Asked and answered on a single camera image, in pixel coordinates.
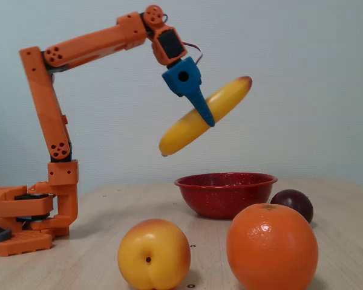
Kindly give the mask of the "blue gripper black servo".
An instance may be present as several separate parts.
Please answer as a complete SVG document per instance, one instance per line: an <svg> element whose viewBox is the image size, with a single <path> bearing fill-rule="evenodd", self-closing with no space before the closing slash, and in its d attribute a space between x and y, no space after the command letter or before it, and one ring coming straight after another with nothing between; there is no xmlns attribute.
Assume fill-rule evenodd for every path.
<svg viewBox="0 0 363 290"><path fill-rule="evenodd" d="M162 77L174 94L187 97L208 126L215 126L212 112L200 90L201 73L192 57L177 62Z"/></svg>

